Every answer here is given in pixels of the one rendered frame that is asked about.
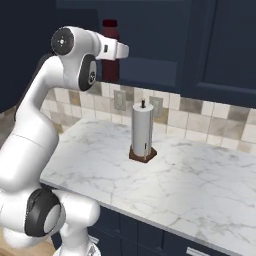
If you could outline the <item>navy closed cabinet door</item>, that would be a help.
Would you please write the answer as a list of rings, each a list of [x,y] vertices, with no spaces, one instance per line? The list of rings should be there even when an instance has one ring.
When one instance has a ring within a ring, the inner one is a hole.
[[[192,0],[181,95],[256,108],[256,0]]]

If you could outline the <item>navy base cabinets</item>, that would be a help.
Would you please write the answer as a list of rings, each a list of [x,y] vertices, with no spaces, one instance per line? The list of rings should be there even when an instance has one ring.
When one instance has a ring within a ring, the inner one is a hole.
[[[188,248],[206,256],[228,256],[104,207],[88,231],[99,240],[102,256],[190,256]]]

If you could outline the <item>grey wall outlet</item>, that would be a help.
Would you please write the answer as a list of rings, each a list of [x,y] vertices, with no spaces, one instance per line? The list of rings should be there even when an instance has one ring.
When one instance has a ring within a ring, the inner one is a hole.
[[[162,116],[163,99],[150,96],[149,101],[153,105],[153,116],[155,118],[160,118]]]
[[[116,110],[126,110],[126,93],[124,91],[114,91],[114,108]]]

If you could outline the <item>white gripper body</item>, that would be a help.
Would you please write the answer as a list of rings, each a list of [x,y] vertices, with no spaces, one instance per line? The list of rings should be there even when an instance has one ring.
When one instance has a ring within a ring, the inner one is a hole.
[[[116,59],[125,59],[129,56],[129,47],[123,43],[117,43]]]

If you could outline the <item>navy open wall cabinet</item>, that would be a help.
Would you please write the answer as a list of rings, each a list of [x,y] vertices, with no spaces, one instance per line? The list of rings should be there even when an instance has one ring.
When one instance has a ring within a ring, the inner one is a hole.
[[[58,22],[100,32],[117,22],[130,48],[120,62],[119,83],[166,92],[180,91],[190,3],[185,0],[56,0]]]

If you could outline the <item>dark red juice bottle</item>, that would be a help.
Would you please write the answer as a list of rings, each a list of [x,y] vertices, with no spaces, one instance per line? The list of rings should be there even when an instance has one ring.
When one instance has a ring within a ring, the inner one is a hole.
[[[102,22],[102,34],[105,37],[119,39],[117,30],[117,21],[114,19],[105,19]],[[119,61],[102,60],[102,80],[104,82],[116,83],[119,80]]]

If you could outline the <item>navy open cabinet door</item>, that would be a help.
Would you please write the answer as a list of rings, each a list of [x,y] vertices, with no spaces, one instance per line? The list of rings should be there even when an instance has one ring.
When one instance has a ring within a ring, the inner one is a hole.
[[[15,106],[50,52],[56,0],[0,0],[0,113]]]

